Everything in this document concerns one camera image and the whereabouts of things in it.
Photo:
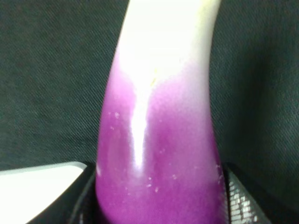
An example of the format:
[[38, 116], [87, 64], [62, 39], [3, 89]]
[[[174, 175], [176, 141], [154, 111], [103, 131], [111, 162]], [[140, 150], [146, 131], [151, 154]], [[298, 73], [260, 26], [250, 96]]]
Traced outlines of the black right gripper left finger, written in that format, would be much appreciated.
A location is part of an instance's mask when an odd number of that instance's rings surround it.
[[31, 224], [107, 224], [95, 193], [94, 163], [47, 209], [30, 221]]

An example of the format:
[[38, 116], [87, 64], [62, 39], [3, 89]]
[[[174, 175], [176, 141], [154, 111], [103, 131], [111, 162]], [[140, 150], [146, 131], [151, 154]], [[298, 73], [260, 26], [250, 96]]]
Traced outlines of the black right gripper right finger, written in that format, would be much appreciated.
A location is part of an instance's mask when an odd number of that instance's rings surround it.
[[228, 217], [230, 224], [270, 224], [266, 214], [257, 201], [244, 187], [236, 174], [223, 165], [228, 199]]

